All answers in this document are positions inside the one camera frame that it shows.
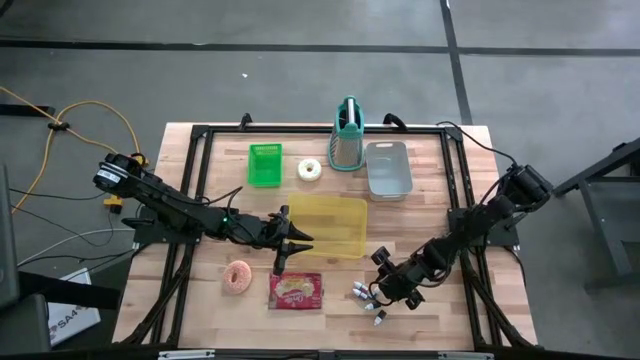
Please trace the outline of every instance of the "yellow tray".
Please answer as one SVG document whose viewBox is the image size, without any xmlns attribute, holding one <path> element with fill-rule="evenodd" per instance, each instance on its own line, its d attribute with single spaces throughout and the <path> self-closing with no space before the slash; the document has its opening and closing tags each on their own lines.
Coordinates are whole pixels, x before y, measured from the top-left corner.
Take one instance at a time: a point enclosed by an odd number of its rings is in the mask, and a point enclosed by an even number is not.
<svg viewBox="0 0 640 360">
<path fill-rule="evenodd" d="M 313 241 L 304 254 L 358 259 L 367 239 L 367 202 L 323 195 L 289 195 L 289 219 Z"/>
</svg>

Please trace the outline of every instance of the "green basket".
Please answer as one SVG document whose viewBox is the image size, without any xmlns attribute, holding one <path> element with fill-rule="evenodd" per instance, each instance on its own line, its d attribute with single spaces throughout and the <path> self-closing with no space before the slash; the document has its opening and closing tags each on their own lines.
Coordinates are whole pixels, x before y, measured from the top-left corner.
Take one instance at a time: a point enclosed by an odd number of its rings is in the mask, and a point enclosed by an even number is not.
<svg viewBox="0 0 640 360">
<path fill-rule="evenodd" d="M 282 144 L 249 146 L 249 184 L 276 187 L 282 183 Z"/>
</svg>

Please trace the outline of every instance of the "pink donut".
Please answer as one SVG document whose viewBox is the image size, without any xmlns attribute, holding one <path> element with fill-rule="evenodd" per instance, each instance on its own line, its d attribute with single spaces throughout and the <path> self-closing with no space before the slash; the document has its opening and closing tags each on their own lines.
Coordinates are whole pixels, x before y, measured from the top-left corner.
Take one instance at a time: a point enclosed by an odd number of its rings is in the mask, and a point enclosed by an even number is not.
<svg viewBox="0 0 640 360">
<path fill-rule="evenodd" d="M 251 283 L 251 268 L 246 262 L 236 260 L 229 264 L 222 274 L 224 288 L 230 294 L 240 294 Z"/>
</svg>

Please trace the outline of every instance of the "yellow cable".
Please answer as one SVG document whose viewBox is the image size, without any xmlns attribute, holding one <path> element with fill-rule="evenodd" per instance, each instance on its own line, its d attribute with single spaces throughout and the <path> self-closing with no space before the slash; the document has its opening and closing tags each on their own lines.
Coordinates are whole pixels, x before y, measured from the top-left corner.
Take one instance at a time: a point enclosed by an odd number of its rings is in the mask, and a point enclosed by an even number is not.
<svg viewBox="0 0 640 360">
<path fill-rule="evenodd" d="M 133 144 L 134 144 L 134 146 L 136 148 L 136 152 L 140 153 L 140 145 L 138 144 L 138 138 L 136 136 L 135 131 L 133 131 L 133 128 L 131 127 L 131 123 L 129 123 L 129 120 L 127 120 L 127 118 L 125 118 L 124 115 L 122 115 L 118 110 L 116 110 L 115 108 L 113 108 L 112 106 L 110 106 L 108 104 L 105 104 L 105 103 L 100 102 L 100 101 L 95 101 L 95 100 L 81 101 L 81 102 L 78 102 L 78 103 L 75 103 L 75 104 L 67 106 L 66 108 L 62 109 L 62 111 L 58 114 L 58 116 L 53 117 L 53 116 L 49 115 L 48 113 L 46 113 L 45 111 L 43 111 L 40 108 L 38 108 L 37 106 L 33 105 L 29 101 L 27 101 L 26 99 L 23 99 L 22 97 L 20 97 L 19 95 L 15 94 L 14 92 L 10 91 L 9 89 L 7 89 L 5 87 L 1 87 L 0 86 L 0 91 L 4 91 L 7 94 L 13 96 L 14 98 L 20 100 L 21 102 L 27 104 L 29 107 L 31 107 L 34 110 L 38 111 L 39 113 L 41 113 L 45 117 L 49 118 L 50 120 L 52 120 L 56 124 L 62 123 L 61 119 L 62 119 L 62 117 L 63 117 L 63 115 L 65 113 L 67 113 L 69 110 L 74 109 L 76 107 L 79 107 L 81 105 L 93 104 L 93 105 L 102 106 L 102 107 L 110 110 L 114 114 L 116 114 L 125 123 L 125 125 L 127 126 L 127 129 L 129 130 L 129 133 L 131 134 L 131 137 L 133 139 Z M 67 129 L 67 132 L 69 132 L 71 135 L 75 136 L 76 138 L 78 138 L 79 140 L 81 140 L 81 141 L 83 141 L 83 142 L 85 142 L 87 144 L 91 144 L 91 145 L 102 147 L 102 148 L 106 149 L 107 151 L 110 151 L 110 152 L 112 152 L 114 154 L 118 153 L 113 147 L 111 147 L 111 146 L 109 146 L 107 144 L 103 144 L 103 143 L 101 143 L 99 141 L 94 141 L 94 140 L 91 140 L 91 139 L 87 139 L 84 136 L 78 134 L 74 130 Z M 18 208 L 20 208 L 20 206 L 29 197 L 28 193 L 30 193 L 36 187 L 38 182 L 40 182 L 40 179 L 42 178 L 42 175 L 44 174 L 44 170 L 46 169 L 47 163 L 49 161 L 49 152 L 51 150 L 51 143 L 53 142 L 54 135 L 55 135 L 55 131 L 49 130 L 49 136 L 47 137 L 47 143 L 45 145 L 44 158 L 42 159 L 42 166 L 40 167 L 40 172 L 38 173 L 38 176 L 36 176 L 36 178 L 33 181 L 33 183 L 31 183 L 31 186 L 29 186 L 29 189 L 26 191 L 27 194 L 24 194 L 22 196 L 20 201 L 18 201 L 18 203 L 16 204 L 15 208 L 11 211 L 12 214 L 14 214 L 18 210 Z"/>
</svg>

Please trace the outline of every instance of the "wooden table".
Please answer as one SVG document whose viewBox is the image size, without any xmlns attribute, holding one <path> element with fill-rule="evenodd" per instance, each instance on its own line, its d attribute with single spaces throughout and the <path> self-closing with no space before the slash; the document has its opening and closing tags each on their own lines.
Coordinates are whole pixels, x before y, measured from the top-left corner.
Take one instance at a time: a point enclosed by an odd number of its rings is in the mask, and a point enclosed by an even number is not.
<svg viewBox="0 0 640 360">
<path fill-rule="evenodd" d="M 179 188 L 191 132 L 191 123 L 167 124 L 155 173 Z M 480 142 L 491 145 L 484 126 L 467 126 Z M 402 202 L 368 201 L 366 255 L 344 260 L 299 254 L 287 261 L 288 271 L 321 272 L 324 278 L 322 310 L 268 310 L 268 273 L 274 253 L 229 242 L 203 239 L 195 252 L 180 337 L 181 347 L 368 349 L 368 350 L 469 350 L 471 331 L 459 265 L 449 279 L 435 289 L 421 289 L 426 302 L 410 311 L 404 303 L 387 308 L 383 324 L 373 326 L 376 312 L 362 309 L 351 295 L 354 280 L 369 282 L 376 266 L 369 255 L 386 246 L 394 261 L 402 261 L 428 239 L 447 231 L 450 207 L 440 141 L 433 135 L 367 135 L 366 142 L 402 140 L 407 144 L 413 191 Z M 292 192 L 341 195 L 368 200 L 366 169 L 333 171 L 326 155 L 324 134 L 217 134 L 207 176 L 205 195 L 211 199 L 245 185 L 234 207 L 242 212 L 266 216 L 286 204 Z M 284 149 L 284 176 L 279 188 L 259 189 L 247 185 L 249 144 L 279 142 Z M 453 163 L 457 166 L 453 144 Z M 494 155 L 465 141 L 476 201 L 498 178 Z M 197 155 L 195 164 L 200 163 Z M 296 168 L 304 158 L 318 159 L 322 178 L 305 183 Z M 195 189 L 193 174 L 191 192 Z M 464 204 L 464 196 L 459 194 Z M 122 300 L 114 341 L 131 333 L 158 296 L 167 246 L 149 246 L 133 259 Z M 246 261 L 253 270 L 250 288 L 240 296 L 222 291 L 221 275 L 233 260 Z M 503 249 L 488 249 L 487 260 L 496 301 L 525 338 L 535 342 L 527 294 L 520 268 Z M 171 323 L 169 304 L 165 331 Z M 483 334 L 489 338 L 486 312 L 479 306 Z"/>
</svg>

